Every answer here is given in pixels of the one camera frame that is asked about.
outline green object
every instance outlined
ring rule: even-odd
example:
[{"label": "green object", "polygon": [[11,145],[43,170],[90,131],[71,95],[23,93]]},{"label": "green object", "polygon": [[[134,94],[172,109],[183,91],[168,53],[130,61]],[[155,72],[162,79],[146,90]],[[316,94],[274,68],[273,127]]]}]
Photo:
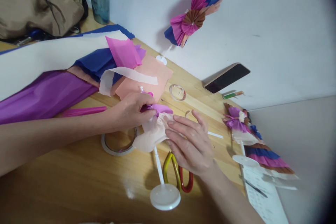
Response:
[{"label": "green object", "polygon": [[235,96],[237,96],[236,93],[232,93],[232,94],[228,94],[228,95],[223,96],[223,99],[229,99],[229,98],[232,98],[232,97],[235,97]]}]

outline green pen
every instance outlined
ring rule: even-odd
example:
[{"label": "green pen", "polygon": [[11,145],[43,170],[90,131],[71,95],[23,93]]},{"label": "green pen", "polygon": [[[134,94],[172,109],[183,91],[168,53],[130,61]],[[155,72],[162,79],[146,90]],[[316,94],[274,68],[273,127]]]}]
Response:
[{"label": "green pen", "polygon": [[228,95],[223,95],[223,99],[229,99],[229,98],[232,98],[232,97],[235,97],[235,96],[238,96],[238,95],[243,95],[244,92],[243,91],[238,91],[236,93],[232,93],[232,94],[228,94]]}]

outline brown bag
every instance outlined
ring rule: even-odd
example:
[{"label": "brown bag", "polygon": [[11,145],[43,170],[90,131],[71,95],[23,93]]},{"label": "brown bag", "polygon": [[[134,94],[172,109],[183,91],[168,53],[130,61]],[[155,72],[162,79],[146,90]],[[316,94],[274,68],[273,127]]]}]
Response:
[{"label": "brown bag", "polygon": [[83,13],[81,0],[0,0],[0,39],[25,35],[32,28],[63,36]]}]

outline red scissor handle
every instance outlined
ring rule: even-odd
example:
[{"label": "red scissor handle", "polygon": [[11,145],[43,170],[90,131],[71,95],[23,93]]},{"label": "red scissor handle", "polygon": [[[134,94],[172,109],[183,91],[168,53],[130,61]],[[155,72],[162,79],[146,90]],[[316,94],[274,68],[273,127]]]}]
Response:
[{"label": "red scissor handle", "polygon": [[188,185],[186,187],[184,187],[183,185],[183,168],[181,166],[178,166],[178,173],[180,174],[180,178],[181,178],[181,188],[185,193],[190,193],[191,189],[193,188],[193,184],[194,184],[194,174],[189,172],[189,181],[188,181]]}]

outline finger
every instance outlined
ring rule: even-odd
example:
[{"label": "finger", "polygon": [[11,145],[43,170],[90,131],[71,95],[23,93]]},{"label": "finger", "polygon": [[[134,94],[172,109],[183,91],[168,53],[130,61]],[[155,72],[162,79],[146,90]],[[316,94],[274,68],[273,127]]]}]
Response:
[{"label": "finger", "polygon": [[166,129],[166,135],[180,148],[186,159],[191,162],[200,160],[202,154],[188,139],[181,137],[179,134],[169,129]]},{"label": "finger", "polygon": [[140,113],[140,123],[143,124],[148,122],[155,114],[156,110],[146,110],[145,112]]},{"label": "finger", "polygon": [[208,124],[203,119],[203,117],[201,116],[201,114],[198,111],[196,111],[196,110],[192,110],[191,113],[197,119],[198,123],[202,126],[203,130],[205,131],[205,133],[208,133]]},{"label": "finger", "polygon": [[189,120],[188,118],[185,118],[185,117],[181,117],[181,116],[178,116],[178,115],[174,115],[173,116],[173,119],[176,121],[176,122],[179,122],[181,124],[184,124],[186,126],[189,126],[191,128],[193,128],[194,130],[196,130],[197,132],[203,132],[203,127],[198,124],[197,122],[194,122],[194,121],[191,121]]},{"label": "finger", "polygon": [[185,168],[185,166],[187,165],[187,160],[186,160],[183,152],[181,151],[181,149],[172,140],[167,139],[166,141],[167,141],[172,153],[174,154],[174,156],[177,160],[177,163],[180,166],[182,166],[183,168]]},{"label": "finger", "polygon": [[140,93],[139,103],[141,106],[145,104],[151,105],[155,103],[155,99],[150,94]]},{"label": "finger", "polygon": [[185,136],[200,152],[204,150],[205,142],[202,140],[204,138],[204,132],[202,129],[200,129],[198,132],[192,127],[186,126],[176,121],[168,121],[168,126]]}]

